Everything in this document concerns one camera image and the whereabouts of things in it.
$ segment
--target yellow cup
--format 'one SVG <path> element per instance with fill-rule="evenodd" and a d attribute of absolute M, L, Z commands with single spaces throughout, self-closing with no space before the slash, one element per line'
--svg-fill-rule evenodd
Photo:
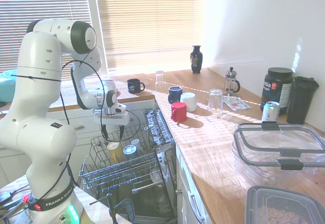
<path fill-rule="evenodd" d="M 111 142 L 107 145 L 107 149 L 110 158 L 114 161 L 113 163 L 121 163 L 124 161 L 123 147 L 119 142 Z"/>

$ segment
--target black vase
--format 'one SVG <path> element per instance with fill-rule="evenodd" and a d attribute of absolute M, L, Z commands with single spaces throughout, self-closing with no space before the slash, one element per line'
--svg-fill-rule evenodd
<path fill-rule="evenodd" d="M 193 52 L 191 53 L 191 68 L 193 73 L 200 73 L 203 61 L 203 54 L 200 51 L 200 45 L 194 45 Z"/>

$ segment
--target white wall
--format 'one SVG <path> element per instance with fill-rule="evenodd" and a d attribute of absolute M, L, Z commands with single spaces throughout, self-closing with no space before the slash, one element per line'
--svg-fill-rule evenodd
<path fill-rule="evenodd" d="M 306 121 L 325 131 L 325 0 L 205 0 L 204 62 L 262 95 L 270 67 L 292 68 L 320 84 Z"/>

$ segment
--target dishwasher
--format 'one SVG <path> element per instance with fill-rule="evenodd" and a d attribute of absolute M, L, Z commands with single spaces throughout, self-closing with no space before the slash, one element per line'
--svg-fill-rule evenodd
<path fill-rule="evenodd" d="M 145 109 L 141 116 L 139 124 L 125 126 L 123 134 L 108 133 L 108 141 L 101 136 L 91 139 L 79 176 L 84 189 L 108 207 L 109 200 L 110 205 L 131 200 L 135 214 L 132 223 L 176 223 L 175 141 L 160 109 Z M 116 164 L 109 156 L 109 141 L 119 141 L 125 148 L 134 139 L 140 141 L 140 156 Z M 129 217 L 125 209 L 117 213 Z"/>

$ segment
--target french press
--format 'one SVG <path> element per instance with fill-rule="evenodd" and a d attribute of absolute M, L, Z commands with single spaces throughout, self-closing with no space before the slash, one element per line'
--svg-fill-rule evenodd
<path fill-rule="evenodd" d="M 228 96 L 231 96 L 232 94 L 237 93 L 240 90 L 240 83 L 238 80 L 236 80 L 236 75 L 237 73 L 233 67 L 231 67 L 225 73 L 224 92 L 228 94 Z"/>

